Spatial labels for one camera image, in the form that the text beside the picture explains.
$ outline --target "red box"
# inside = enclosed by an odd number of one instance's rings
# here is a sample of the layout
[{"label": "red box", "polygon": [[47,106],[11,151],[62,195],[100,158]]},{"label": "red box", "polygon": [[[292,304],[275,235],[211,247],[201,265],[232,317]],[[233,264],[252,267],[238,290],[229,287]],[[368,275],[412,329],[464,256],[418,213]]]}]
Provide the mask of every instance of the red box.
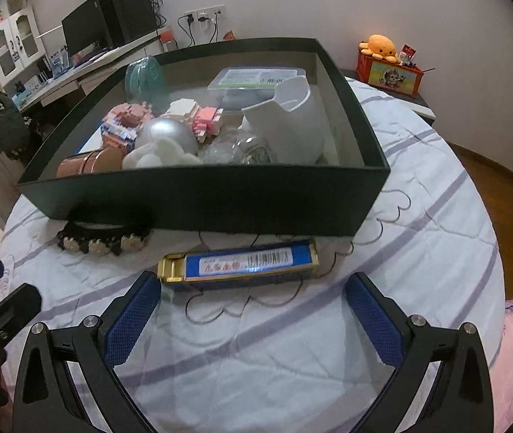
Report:
[{"label": "red box", "polygon": [[374,59],[358,51],[358,77],[363,83],[396,93],[417,97],[423,72],[415,65],[412,68],[385,60]]}]

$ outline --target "baseboard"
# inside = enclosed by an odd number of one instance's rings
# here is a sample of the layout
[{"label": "baseboard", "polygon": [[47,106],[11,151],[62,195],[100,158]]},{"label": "baseboard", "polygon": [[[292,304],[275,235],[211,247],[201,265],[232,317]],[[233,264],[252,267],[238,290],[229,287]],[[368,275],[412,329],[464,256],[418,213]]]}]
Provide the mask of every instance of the baseboard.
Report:
[{"label": "baseboard", "polygon": [[473,159],[475,159],[477,162],[481,163],[482,165],[488,166],[492,169],[495,169],[496,171],[499,171],[504,176],[508,177],[509,179],[513,180],[513,171],[503,165],[500,165],[496,161],[493,161],[492,159],[489,159],[486,156],[483,156],[482,154],[475,153],[474,151],[471,151],[468,148],[465,148],[464,146],[457,145],[455,143],[451,143],[450,141],[447,142],[451,149],[455,151],[457,154],[462,154],[463,156],[469,156]]}]

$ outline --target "orange octopus plush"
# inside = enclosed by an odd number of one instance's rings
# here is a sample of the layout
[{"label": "orange octopus plush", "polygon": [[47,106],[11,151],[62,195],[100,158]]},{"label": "orange octopus plush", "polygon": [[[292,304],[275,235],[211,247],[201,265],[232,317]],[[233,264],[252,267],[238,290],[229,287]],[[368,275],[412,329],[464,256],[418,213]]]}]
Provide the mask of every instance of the orange octopus plush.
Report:
[{"label": "orange octopus plush", "polygon": [[372,55],[377,60],[384,59],[390,63],[401,63],[395,44],[380,34],[373,34],[368,38],[368,42],[361,42],[358,48],[361,49],[363,55]]}]

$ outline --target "crumpled clear plastic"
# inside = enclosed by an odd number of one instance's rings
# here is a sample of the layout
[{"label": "crumpled clear plastic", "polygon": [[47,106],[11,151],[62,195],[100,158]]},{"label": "crumpled clear plastic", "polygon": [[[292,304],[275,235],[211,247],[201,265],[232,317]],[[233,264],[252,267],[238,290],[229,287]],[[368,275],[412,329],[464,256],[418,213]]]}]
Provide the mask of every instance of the crumpled clear plastic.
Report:
[{"label": "crumpled clear plastic", "polygon": [[264,138],[231,127],[221,129],[220,135],[200,151],[199,157],[205,165],[267,165],[277,162]]},{"label": "crumpled clear plastic", "polygon": [[170,107],[162,67],[154,57],[145,57],[127,66],[124,88],[126,99],[132,104],[147,102],[161,113]]}]

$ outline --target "backpack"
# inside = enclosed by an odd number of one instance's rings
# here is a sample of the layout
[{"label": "backpack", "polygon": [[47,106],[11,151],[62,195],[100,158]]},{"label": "backpack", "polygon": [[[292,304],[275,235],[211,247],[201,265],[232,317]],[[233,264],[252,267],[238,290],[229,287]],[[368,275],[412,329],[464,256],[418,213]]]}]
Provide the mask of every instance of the backpack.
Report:
[{"label": "backpack", "polygon": [[30,131],[15,103],[0,91],[0,153],[17,159],[27,147]]}]

